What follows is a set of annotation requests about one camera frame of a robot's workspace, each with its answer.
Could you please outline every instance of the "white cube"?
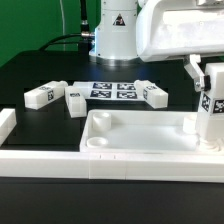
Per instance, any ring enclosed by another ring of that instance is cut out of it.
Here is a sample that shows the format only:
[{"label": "white cube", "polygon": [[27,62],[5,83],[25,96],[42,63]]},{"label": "white cube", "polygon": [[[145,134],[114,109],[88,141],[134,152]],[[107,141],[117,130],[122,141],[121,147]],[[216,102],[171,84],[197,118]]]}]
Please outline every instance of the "white cube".
[{"label": "white cube", "polygon": [[153,108],[164,108],[168,105],[168,93],[156,85],[147,86],[143,90],[145,101]]},{"label": "white cube", "polygon": [[149,82],[148,80],[144,81],[136,80],[134,82],[134,87],[136,89],[136,94],[138,95],[138,97],[143,96],[144,88],[151,85],[153,85],[153,83]]},{"label": "white cube", "polygon": [[86,117],[87,115],[86,100],[78,88],[73,86],[66,87],[65,100],[72,118]]}]

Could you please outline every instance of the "black cable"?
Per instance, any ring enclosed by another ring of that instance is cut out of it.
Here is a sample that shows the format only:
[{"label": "black cable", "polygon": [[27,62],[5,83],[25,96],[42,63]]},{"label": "black cable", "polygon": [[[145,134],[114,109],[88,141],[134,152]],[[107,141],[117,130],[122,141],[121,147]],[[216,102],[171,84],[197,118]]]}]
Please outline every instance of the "black cable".
[{"label": "black cable", "polygon": [[81,34],[80,33],[71,33],[71,34],[60,36],[60,37],[56,37],[56,38],[50,40],[49,42],[47,42],[41,48],[39,48],[39,51],[44,51],[50,45],[52,45],[53,43],[55,43],[55,42],[57,42],[59,40],[64,40],[64,39],[68,39],[68,38],[72,38],[72,37],[81,37]]},{"label": "black cable", "polygon": [[49,46],[52,45],[60,45],[60,44],[78,44],[79,42],[75,41],[70,41],[70,42],[56,42],[56,43],[51,43]]},{"label": "black cable", "polygon": [[87,10],[86,10],[86,0],[80,0],[80,7],[81,7],[81,32],[89,31],[89,24],[87,21]]},{"label": "black cable", "polygon": [[80,0],[81,20],[87,20],[86,0]]}]

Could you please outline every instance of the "white plastic fixture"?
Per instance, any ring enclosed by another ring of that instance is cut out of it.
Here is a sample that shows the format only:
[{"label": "white plastic fixture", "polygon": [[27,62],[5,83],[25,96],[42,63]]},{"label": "white plastic fixture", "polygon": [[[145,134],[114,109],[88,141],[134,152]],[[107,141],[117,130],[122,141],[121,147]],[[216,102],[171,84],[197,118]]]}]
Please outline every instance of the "white plastic fixture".
[{"label": "white plastic fixture", "polygon": [[0,113],[0,146],[16,126],[15,109],[3,109]]},{"label": "white plastic fixture", "polygon": [[92,149],[106,148],[108,141],[105,138],[94,137],[87,140],[87,147]]},{"label": "white plastic fixture", "polygon": [[72,118],[85,117],[87,115],[86,100],[78,88],[74,86],[66,87],[65,100]]},{"label": "white plastic fixture", "polygon": [[202,139],[216,142],[224,137],[224,63],[207,64],[205,73],[210,75],[212,88],[201,93],[196,131]]},{"label": "white plastic fixture", "polygon": [[51,81],[43,86],[24,93],[25,107],[35,110],[40,109],[64,96],[66,86],[68,86],[68,83],[65,81]]},{"label": "white plastic fixture", "polygon": [[224,51],[224,4],[153,0],[141,5],[136,42],[138,55],[143,61],[167,60],[189,54],[217,55]]},{"label": "white plastic fixture", "polygon": [[108,131],[111,129],[110,113],[93,114],[93,129],[96,131]]}]

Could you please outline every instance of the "black table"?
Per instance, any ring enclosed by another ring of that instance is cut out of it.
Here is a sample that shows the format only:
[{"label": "black table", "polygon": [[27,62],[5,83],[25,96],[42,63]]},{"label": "black table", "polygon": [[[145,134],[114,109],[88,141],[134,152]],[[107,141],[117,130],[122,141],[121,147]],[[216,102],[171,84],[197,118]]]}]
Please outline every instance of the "black table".
[{"label": "black table", "polygon": [[[218,58],[203,59],[207,62]],[[166,110],[196,111],[199,94],[182,61],[129,67],[90,63],[76,52],[22,52],[0,69],[0,110],[16,108],[4,150],[79,151],[85,118],[71,119],[64,98],[34,111],[24,92],[49,81],[150,80],[169,93]],[[88,101],[91,109],[153,110],[146,103]],[[0,222],[224,223],[224,184],[46,178],[0,178]]]}]

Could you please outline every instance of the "warning label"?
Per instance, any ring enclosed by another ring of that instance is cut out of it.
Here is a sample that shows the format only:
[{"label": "warning label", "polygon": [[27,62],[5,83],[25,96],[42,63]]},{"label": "warning label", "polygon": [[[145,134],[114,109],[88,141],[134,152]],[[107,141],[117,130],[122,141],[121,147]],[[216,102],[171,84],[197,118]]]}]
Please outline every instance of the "warning label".
[{"label": "warning label", "polygon": [[124,19],[122,18],[121,14],[118,15],[116,20],[113,23],[114,26],[125,26]]}]

